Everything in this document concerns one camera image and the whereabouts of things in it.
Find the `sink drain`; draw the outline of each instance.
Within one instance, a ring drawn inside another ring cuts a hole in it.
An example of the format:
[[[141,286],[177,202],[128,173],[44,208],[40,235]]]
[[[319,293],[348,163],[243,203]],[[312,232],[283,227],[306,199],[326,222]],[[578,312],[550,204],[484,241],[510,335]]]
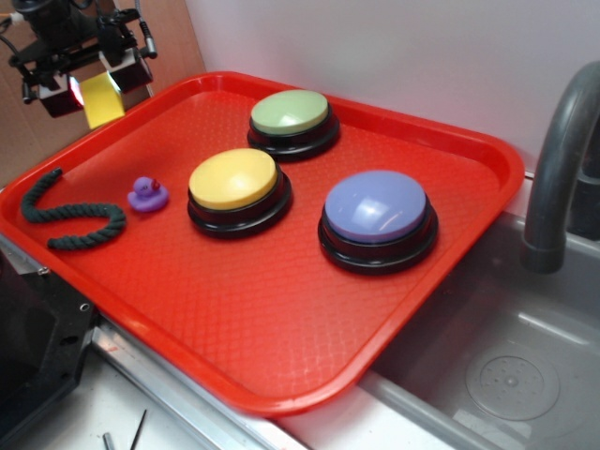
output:
[[[531,420],[554,406],[560,392],[554,367],[527,349],[506,344],[475,356],[467,389],[487,413],[507,420]]]

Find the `red tray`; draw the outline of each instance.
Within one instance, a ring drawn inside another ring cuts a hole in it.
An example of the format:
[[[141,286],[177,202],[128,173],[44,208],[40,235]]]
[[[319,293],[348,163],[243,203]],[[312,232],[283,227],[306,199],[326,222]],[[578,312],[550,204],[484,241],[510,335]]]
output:
[[[91,133],[0,194],[0,233],[48,265],[188,376],[234,407],[297,413],[352,385],[518,190],[517,153],[495,138],[328,97],[341,122],[321,156],[283,163],[294,203],[274,228],[241,240],[201,235],[187,213],[188,179],[206,158],[247,147],[254,104],[291,86],[236,73],[178,83]],[[46,241],[102,228],[104,219],[26,222],[21,197],[61,167],[38,206],[121,205],[127,227],[85,251]],[[437,246],[414,268],[368,277],[321,253],[317,223],[342,178],[389,169],[415,178],[440,219]],[[128,207],[142,175],[171,192],[151,214]]]

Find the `dark green rope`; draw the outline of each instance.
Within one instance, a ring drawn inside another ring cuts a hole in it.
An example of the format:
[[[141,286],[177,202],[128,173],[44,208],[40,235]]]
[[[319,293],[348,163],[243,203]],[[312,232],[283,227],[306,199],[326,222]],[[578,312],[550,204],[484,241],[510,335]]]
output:
[[[127,224],[125,213],[116,204],[77,203],[65,204],[51,209],[37,209],[36,203],[51,188],[63,171],[54,169],[42,175],[21,200],[21,213],[30,222],[44,223],[67,218],[108,218],[106,227],[84,236],[63,236],[48,240],[49,248],[60,250],[80,250],[104,244],[120,234]]]

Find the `purple rubber duck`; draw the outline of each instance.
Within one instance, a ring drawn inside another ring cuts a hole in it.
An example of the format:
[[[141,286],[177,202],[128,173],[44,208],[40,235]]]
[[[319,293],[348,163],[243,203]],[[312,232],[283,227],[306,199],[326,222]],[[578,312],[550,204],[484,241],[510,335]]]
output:
[[[129,192],[127,200],[136,211],[150,213],[167,204],[169,191],[154,178],[141,176],[133,183],[133,192]]]

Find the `sink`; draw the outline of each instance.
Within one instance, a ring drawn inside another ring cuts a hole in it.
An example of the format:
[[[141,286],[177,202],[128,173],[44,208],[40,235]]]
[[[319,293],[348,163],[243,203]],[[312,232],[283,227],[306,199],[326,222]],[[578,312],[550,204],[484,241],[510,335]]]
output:
[[[374,362],[362,385],[457,448],[597,448],[600,246],[563,269],[518,261],[503,214]]]

